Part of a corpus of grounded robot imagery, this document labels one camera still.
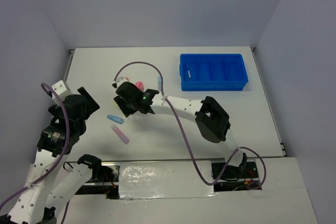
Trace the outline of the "purple clear pen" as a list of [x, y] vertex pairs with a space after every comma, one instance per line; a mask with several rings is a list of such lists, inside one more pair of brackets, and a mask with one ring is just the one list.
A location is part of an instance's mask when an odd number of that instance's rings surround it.
[[188, 78], [190, 81], [192, 81], [191, 68], [188, 64], [186, 65], [186, 68], [187, 68]]

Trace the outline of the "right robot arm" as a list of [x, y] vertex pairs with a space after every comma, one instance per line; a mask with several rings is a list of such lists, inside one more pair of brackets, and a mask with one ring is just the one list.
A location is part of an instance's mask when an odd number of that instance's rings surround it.
[[188, 100], [153, 89], [143, 92], [127, 80], [114, 82], [112, 86], [117, 94], [114, 101], [126, 117], [137, 112], [166, 114], [196, 123], [205, 140], [222, 148], [228, 171], [233, 177], [246, 172], [247, 156], [234, 139], [228, 113], [214, 98], [206, 96], [202, 100]]

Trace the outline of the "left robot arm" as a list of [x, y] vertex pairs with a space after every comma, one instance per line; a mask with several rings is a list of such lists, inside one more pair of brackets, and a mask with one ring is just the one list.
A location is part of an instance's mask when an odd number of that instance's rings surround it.
[[88, 180], [98, 181], [103, 174], [101, 159], [85, 154], [70, 174], [55, 184], [63, 163], [86, 131], [87, 119], [100, 107], [83, 87], [72, 94], [64, 84], [41, 86], [54, 100], [48, 109], [52, 119], [41, 132], [24, 188], [5, 200], [17, 198], [9, 213], [1, 216], [1, 223], [57, 223], [60, 212], [78, 189]]

